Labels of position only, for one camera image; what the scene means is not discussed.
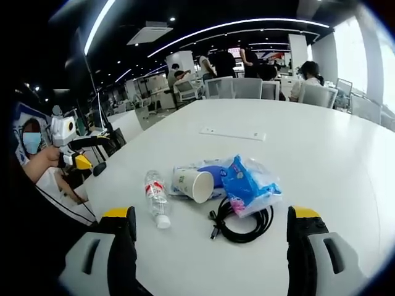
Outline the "person's left hand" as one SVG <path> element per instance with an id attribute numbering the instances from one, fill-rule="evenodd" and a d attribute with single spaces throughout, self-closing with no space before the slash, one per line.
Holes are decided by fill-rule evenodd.
<path id="1" fill-rule="evenodd" d="M 55 146 L 48 146 L 44 148 L 40 153 L 40 156 L 46 162 L 49 167 L 58 167 L 61 159 L 60 149 Z"/>

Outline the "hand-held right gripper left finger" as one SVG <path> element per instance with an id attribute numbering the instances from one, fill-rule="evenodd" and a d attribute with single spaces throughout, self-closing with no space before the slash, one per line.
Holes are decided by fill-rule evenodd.
<path id="1" fill-rule="evenodd" d="M 135 208 L 115 208 L 65 256 L 59 284 L 69 295 L 144 295 L 136 279 Z"/>

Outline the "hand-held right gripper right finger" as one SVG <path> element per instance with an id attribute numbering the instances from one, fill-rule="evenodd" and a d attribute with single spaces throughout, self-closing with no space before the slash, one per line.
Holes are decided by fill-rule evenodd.
<path id="1" fill-rule="evenodd" d="M 357 295 L 367 278 L 357 252 L 312 209 L 290 206 L 288 295 Z"/>

